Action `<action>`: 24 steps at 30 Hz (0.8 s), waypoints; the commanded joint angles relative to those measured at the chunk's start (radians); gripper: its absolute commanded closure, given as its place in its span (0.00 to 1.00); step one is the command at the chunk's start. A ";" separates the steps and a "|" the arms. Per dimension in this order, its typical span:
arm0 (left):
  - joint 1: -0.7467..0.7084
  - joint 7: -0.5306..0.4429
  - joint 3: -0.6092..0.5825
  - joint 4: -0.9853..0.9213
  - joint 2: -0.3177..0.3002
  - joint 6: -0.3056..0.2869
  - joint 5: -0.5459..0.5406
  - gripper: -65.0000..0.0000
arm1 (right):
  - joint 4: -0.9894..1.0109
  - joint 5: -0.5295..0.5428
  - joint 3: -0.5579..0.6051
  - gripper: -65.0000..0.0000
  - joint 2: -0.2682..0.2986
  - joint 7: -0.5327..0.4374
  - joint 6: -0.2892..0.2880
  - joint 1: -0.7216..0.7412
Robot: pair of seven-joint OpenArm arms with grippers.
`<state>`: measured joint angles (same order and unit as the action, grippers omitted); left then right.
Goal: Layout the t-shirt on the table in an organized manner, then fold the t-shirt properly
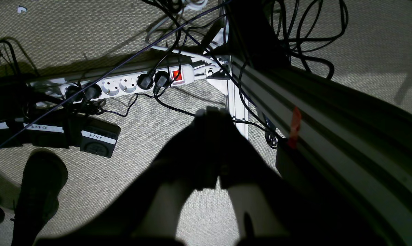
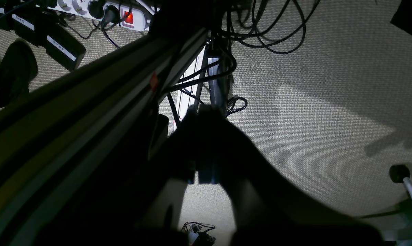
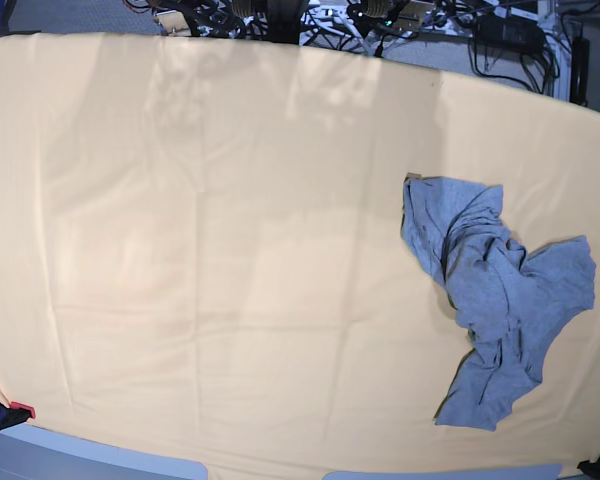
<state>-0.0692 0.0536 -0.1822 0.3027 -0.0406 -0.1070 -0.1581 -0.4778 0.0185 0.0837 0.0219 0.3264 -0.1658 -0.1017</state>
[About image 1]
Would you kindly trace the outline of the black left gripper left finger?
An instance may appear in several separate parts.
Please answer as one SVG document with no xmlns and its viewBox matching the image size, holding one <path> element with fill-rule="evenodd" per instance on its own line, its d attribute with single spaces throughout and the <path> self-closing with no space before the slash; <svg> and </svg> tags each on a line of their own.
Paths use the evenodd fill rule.
<svg viewBox="0 0 412 246">
<path fill-rule="evenodd" d="M 214 188 L 217 177 L 205 154 L 207 121 L 220 109 L 201 109 L 172 137 L 145 169 L 89 223 L 40 246 L 182 246 L 176 231 L 194 190 Z"/>
</svg>

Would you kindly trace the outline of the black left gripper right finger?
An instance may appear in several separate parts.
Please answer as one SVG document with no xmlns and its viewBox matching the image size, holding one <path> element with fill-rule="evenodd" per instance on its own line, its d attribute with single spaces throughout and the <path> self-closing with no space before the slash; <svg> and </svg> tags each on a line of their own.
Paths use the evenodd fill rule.
<svg viewBox="0 0 412 246">
<path fill-rule="evenodd" d="M 239 246 L 385 246 L 341 200 L 319 203 L 279 177 L 242 137 L 225 109 L 218 110 L 220 141 L 241 156 L 224 158 L 221 187 L 237 216 Z"/>
</svg>

